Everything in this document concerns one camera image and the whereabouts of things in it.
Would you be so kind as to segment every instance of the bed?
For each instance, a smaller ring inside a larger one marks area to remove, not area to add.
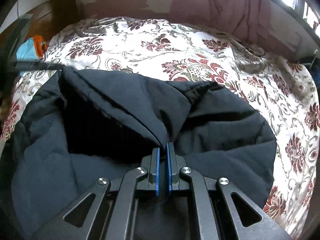
[[[300,235],[316,181],[320,133],[318,95],[303,65],[217,30],[126,17],[67,26],[51,39],[43,60],[164,81],[215,81],[248,101],[277,139],[274,183],[263,210],[292,239]],[[54,73],[22,74],[0,144],[10,138],[27,103]]]

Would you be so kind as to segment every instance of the orange object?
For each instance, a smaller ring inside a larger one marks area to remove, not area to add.
[[[42,58],[48,48],[48,44],[44,40],[44,38],[41,37],[40,35],[35,35],[32,38],[33,38],[36,54],[38,58]]]

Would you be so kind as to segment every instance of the silver bolt head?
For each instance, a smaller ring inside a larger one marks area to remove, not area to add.
[[[143,173],[145,173],[147,170],[146,170],[146,168],[144,168],[144,167],[138,167],[138,168],[137,168],[137,171],[138,171],[139,173],[143,174]]]
[[[188,174],[188,173],[190,173],[190,172],[192,171],[192,169],[189,168],[189,167],[183,167],[183,168],[181,168],[181,170],[182,170],[182,172],[185,173],[185,174]]]
[[[228,185],[229,184],[229,180],[227,178],[220,178],[219,182],[221,185]]]
[[[108,183],[108,179],[107,178],[102,177],[102,178],[98,179],[98,184],[99,185],[106,185],[107,183]]]

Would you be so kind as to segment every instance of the black jacket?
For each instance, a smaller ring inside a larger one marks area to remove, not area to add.
[[[5,148],[15,171],[11,193],[19,231],[30,238],[99,177],[123,176],[169,141],[188,166],[228,178],[264,206],[276,139],[260,113],[237,95],[214,82],[64,68],[34,95]],[[174,201],[162,202],[160,224],[151,225],[156,220],[149,210],[148,228],[138,226],[137,234],[182,239],[175,229],[187,221],[183,211]]]

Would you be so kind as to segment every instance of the triangular cutout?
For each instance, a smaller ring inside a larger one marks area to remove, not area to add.
[[[255,212],[255,210],[248,205],[238,194],[232,193],[231,198],[236,206],[241,223],[244,227],[249,227],[262,220],[262,217]]]
[[[82,227],[93,203],[95,194],[89,194],[64,217],[64,221],[78,228]]]

